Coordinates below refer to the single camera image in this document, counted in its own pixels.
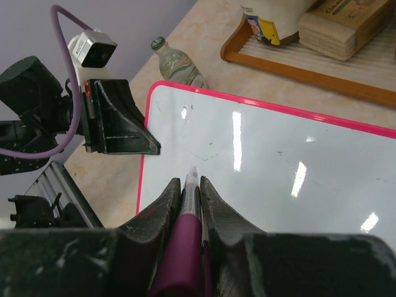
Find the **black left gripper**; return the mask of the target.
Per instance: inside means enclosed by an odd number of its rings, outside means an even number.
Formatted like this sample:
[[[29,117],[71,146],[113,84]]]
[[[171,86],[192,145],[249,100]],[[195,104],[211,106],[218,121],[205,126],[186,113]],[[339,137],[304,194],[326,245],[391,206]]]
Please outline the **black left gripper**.
[[[89,153],[158,155],[159,141],[144,127],[145,117],[127,80],[85,80],[80,123]]]

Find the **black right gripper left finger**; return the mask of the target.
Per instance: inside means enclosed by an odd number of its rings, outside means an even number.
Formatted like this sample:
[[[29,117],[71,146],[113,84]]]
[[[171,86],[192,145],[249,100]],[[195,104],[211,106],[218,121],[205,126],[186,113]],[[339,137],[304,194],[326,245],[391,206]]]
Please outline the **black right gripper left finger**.
[[[2,296],[146,296],[173,227],[181,182],[117,228],[1,232]]]

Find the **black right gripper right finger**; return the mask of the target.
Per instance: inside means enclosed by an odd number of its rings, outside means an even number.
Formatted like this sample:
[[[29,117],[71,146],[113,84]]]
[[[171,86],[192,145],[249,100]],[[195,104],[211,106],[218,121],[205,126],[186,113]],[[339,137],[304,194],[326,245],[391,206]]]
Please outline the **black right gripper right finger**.
[[[395,253],[372,235],[268,233],[206,177],[201,203],[215,296],[394,296]]]

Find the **magenta capped whiteboard marker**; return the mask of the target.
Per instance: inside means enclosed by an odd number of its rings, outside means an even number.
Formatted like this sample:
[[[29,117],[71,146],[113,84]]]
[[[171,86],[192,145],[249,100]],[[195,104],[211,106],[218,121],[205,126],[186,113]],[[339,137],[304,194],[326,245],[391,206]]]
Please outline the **magenta capped whiteboard marker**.
[[[212,296],[209,243],[202,237],[199,170],[193,166],[149,296]]]

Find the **pink framed whiteboard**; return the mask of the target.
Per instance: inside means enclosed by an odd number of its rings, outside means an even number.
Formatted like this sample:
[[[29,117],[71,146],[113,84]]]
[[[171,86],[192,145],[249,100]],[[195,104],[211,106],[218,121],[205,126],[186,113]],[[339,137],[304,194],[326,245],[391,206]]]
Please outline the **pink framed whiteboard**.
[[[395,245],[395,131],[235,95],[155,83],[137,211],[190,167],[264,231],[352,233]]]

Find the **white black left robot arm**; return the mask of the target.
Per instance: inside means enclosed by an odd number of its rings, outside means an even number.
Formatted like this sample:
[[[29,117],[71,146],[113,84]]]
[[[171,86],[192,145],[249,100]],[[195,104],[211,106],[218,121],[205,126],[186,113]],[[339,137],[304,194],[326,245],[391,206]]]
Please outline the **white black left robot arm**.
[[[73,96],[41,61],[30,56],[1,74],[1,101],[18,115],[1,122],[1,147],[40,153],[56,147],[56,136],[72,122]],[[129,84],[121,79],[88,79],[83,84],[77,134],[87,152],[107,155],[158,155],[161,145],[145,128]],[[11,198],[17,228],[99,228],[94,214],[71,177],[62,173],[61,188],[46,197],[34,193]]]

